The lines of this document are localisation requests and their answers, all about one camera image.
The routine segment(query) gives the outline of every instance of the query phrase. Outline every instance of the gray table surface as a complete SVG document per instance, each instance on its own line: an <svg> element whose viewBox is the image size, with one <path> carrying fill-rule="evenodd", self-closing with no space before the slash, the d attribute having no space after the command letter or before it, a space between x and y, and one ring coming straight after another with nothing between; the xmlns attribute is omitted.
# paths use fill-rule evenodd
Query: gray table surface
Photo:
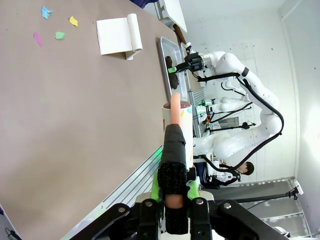
<svg viewBox="0 0 320 240"><path fill-rule="evenodd" d="M131 13L143 50L101 56L96 21ZM0 203L24 240L57 240L162 144L156 41L177 38L129 0L1 0L0 23Z"/></svg>

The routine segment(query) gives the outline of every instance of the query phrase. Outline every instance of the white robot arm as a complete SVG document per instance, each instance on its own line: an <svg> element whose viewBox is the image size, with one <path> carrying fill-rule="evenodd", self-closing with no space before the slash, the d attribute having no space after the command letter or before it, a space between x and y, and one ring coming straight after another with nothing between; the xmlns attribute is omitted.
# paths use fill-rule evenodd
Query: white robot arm
<svg viewBox="0 0 320 240"><path fill-rule="evenodd" d="M252 90L262 100L273 108L278 107L278 98L265 88L259 78L232 53L215 51L213 53L202 54L190 51L190 49L191 46L189 46L189 49L186 49L187 53L189 50L190 54L186 56L184 63L174 68L175 72L187 69L191 72L210 69L214 75L222 75L222 77L229 73L236 73L241 83L246 79ZM219 81L225 82L227 79L227 77L224 77L219 79ZM261 124L233 135L219 132L206 137L194 138L193 155L205 155L213 151L218 158L226 159L242 149L261 144L281 131L282 121L280 117L258 100L245 85L241 84L241 87L247 93L248 99L261 108Z"/></svg>

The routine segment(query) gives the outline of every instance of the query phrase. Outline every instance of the white paper sheet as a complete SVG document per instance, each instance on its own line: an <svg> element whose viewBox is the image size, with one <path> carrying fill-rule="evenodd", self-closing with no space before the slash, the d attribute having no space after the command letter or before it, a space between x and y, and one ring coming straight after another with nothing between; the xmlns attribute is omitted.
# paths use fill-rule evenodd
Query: white paper sheet
<svg viewBox="0 0 320 240"><path fill-rule="evenodd" d="M127 59L142 50L137 15L96 21L100 54L126 52Z"/></svg>

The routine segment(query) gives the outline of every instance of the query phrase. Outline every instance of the person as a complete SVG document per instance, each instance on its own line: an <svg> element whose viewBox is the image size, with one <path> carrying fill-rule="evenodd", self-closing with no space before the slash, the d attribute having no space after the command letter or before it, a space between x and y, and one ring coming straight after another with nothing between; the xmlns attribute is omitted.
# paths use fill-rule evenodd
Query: person
<svg viewBox="0 0 320 240"><path fill-rule="evenodd" d="M212 163L217 168L223 168L223 169L230 168L230 166L226 165L225 160L221 160L219 162L219 159L216 156L213 156ZM241 174L251 175L255 170L253 163L250 161L245 162L239 168L237 168L236 170L231 170L230 172L228 171L221 172L213 169L212 175L208 175L206 162L197 162L197 163L194 163L194 166L196 168L196 174L200 178L200 183L205 188L210 188L210 186L220 186L220 185L227 186L239 180Z"/></svg>

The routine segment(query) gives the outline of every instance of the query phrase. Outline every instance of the white wall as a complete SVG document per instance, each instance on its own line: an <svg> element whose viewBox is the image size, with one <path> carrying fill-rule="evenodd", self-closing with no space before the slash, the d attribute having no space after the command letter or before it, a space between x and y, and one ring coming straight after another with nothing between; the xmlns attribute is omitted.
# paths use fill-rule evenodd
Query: white wall
<svg viewBox="0 0 320 240"><path fill-rule="evenodd" d="M296 97L288 48L277 10L274 7L257 8L239 14L215 18L211 16L207 20L186 19L188 33L185 38L192 43L195 51L235 54L279 98L279 111L285 122L283 134L250 158L256 171L249 177L243 176L243 182L272 180L295 174ZM214 81L209 81L204 91L208 99L238 97L236 93L223 91L220 84ZM253 109L236 116L239 116L240 124L245 121L259 124L260 111L260 108L253 106ZM228 164L237 164L249 151L243 150L230 157L227 159Z"/></svg>
<svg viewBox="0 0 320 240"><path fill-rule="evenodd" d="M320 231L320 1L287 0L280 9L300 104L299 200L312 233Z"/></svg>

